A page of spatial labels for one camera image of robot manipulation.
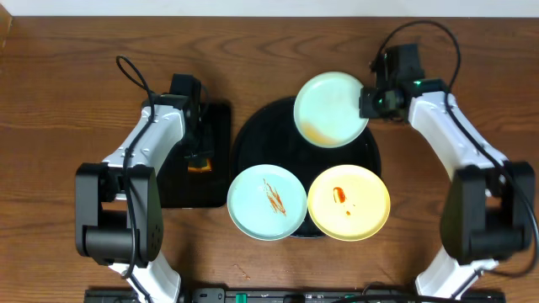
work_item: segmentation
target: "white plate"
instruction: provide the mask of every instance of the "white plate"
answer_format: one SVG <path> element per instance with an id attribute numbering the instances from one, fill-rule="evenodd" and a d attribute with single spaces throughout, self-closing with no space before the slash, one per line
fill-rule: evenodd
<path id="1" fill-rule="evenodd" d="M 343 72 L 325 72 L 297 94 L 294 122 L 305 140 L 319 147 L 341 147 L 357 138 L 368 119 L 360 118 L 363 85 Z"/>
<path id="2" fill-rule="evenodd" d="M 241 172 L 228 189 L 227 204 L 237 228 L 266 241 L 288 237 L 307 214 L 307 194 L 302 183 L 275 165 L 257 165 Z"/>

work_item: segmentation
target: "yellow plate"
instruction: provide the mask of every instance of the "yellow plate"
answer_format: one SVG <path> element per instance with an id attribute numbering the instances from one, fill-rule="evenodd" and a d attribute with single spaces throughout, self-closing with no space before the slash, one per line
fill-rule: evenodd
<path id="1" fill-rule="evenodd" d="M 358 241 L 376 234 L 389 216 L 386 185 L 370 170 L 355 165 L 331 167 L 312 183 L 309 214 L 326 235 Z"/>

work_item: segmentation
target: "red sauce stain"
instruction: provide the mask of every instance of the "red sauce stain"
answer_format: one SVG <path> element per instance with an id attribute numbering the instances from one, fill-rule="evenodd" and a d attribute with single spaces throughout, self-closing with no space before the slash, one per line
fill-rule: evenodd
<path id="1" fill-rule="evenodd" d="M 340 187 L 334 188 L 334 201 L 335 201 L 335 203 L 337 203 L 337 199 L 339 200 L 340 203 L 344 203 L 344 201 L 346 200 L 346 196 L 344 195 L 344 191 Z"/>
<path id="2" fill-rule="evenodd" d="M 283 202 L 280 200 L 280 196 L 279 196 L 279 193 L 277 192 L 277 189 L 273 190 L 271 188 L 271 185 L 269 185 L 266 182 L 266 179 L 264 179 L 264 184 L 265 184 L 266 195 L 268 196 L 268 200 L 271 203 L 271 208 L 273 208 L 273 211 L 275 213 L 279 211 L 281 214 L 286 216 L 285 206 L 283 205 Z"/>

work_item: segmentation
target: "green object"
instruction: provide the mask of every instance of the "green object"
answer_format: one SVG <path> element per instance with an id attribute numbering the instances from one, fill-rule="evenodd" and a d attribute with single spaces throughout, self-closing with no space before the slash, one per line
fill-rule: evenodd
<path id="1" fill-rule="evenodd" d="M 247 303 L 247 294 L 236 294 L 236 303 Z"/>

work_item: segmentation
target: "wooden surface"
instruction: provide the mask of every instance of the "wooden surface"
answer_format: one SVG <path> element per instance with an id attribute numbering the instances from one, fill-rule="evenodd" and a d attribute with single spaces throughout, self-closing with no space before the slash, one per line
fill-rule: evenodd
<path id="1" fill-rule="evenodd" d="M 80 257 L 74 243 L 75 171 L 125 139 L 144 99 L 118 71 L 115 55 L 130 56 L 155 91 L 167 90 L 174 72 L 195 74 L 213 96 L 231 100 L 235 136 L 257 109 L 296 94 L 320 72 L 348 72 L 372 85 L 368 62 L 405 21 L 16 18 L 0 61 L 0 301 L 76 302 L 88 287 L 126 286 Z M 462 110 L 510 159 L 538 170 L 539 20 L 442 21 L 462 45 L 454 91 Z M 422 45 L 428 76 L 451 75 L 455 54 L 439 30 L 409 29 L 393 41 L 399 42 Z M 243 235 L 225 207 L 164 210 L 163 252 L 172 267 L 187 285 L 231 288 L 353 290 L 375 280 L 409 282 L 440 248 L 449 180 L 409 126 L 369 127 L 392 198 L 390 217 L 373 238 L 261 242 Z M 523 267 L 529 255 L 503 269 Z M 532 302 L 537 283 L 539 270 L 516 280 L 486 276 L 476 287 Z"/>

